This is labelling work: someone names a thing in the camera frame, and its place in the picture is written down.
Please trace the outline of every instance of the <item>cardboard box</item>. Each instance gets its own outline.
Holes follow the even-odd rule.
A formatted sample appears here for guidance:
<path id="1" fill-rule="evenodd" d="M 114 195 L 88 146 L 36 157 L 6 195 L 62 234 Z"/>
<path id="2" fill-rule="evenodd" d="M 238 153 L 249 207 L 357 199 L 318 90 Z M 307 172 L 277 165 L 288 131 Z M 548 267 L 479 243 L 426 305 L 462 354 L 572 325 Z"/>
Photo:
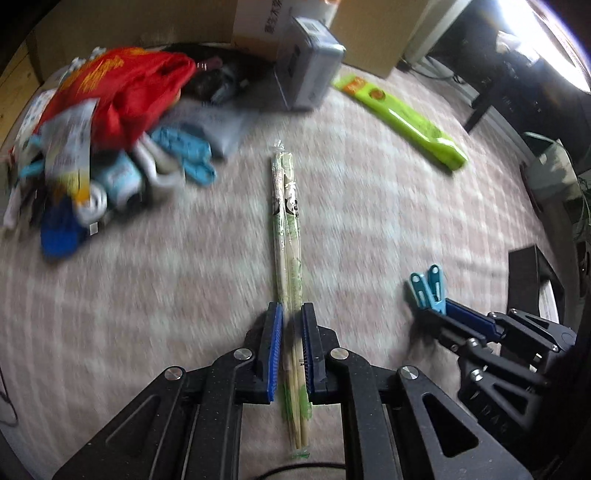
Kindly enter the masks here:
<path id="1" fill-rule="evenodd" d="M 339 1 L 238 0 L 232 45 L 274 61 L 291 17 L 306 17 L 330 26 Z"/>
<path id="2" fill-rule="evenodd" d="M 291 16 L 321 20 L 347 53 L 345 63 L 388 76 L 402 56 L 427 0 L 61 0 L 27 39 L 43 80 L 96 46 L 159 46 L 232 41 L 275 60 Z"/>

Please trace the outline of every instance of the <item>label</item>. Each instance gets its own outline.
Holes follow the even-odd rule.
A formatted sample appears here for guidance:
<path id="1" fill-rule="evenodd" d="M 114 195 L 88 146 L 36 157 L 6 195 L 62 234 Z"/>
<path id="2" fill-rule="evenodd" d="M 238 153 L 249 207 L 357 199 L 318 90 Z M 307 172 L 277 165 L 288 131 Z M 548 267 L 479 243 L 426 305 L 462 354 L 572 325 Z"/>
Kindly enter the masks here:
<path id="1" fill-rule="evenodd" d="M 367 85 L 367 82 L 360 77 L 355 77 L 348 85 L 343 87 L 343 91 L 354 96 L 358 91 Z"/>

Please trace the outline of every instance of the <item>wooden floor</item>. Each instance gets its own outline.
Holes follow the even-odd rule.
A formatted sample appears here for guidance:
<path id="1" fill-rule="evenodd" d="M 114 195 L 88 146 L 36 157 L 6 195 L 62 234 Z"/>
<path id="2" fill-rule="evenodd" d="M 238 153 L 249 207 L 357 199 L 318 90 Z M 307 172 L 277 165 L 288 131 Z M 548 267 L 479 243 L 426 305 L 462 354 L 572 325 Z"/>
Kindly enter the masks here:
<path id="1" fill-rule="evenodd" d="M 0 76 L 0 145 L 38 88 L 39 82 L 23 43 Z"/>

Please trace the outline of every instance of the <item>bright window light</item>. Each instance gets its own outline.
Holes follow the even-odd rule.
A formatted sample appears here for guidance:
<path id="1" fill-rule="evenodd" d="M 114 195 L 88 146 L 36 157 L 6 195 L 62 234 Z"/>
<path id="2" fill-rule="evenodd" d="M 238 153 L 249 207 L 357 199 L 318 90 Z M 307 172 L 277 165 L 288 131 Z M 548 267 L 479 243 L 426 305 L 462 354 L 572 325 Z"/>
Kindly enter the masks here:
<path id="1" fill-rule="evenodd" d="M 529 44 L 546 62 L 579 90 L 591 93 L 582 68 L 571 63 L 552 43 L 526 0 L 497 0 L 512 33 Z"/>

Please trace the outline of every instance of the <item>gray box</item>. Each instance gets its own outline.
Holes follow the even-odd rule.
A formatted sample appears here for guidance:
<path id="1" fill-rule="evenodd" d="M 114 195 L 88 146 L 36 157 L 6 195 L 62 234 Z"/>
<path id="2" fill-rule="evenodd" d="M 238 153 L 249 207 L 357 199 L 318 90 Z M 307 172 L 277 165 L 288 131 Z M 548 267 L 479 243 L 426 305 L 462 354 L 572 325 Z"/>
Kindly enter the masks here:
<path id="1" fill-rule="evenodd" d="M 318 107 L 345 55 L 318 20 L 292 17 L 279 46 L 275 77 L 290 110 Z"/>

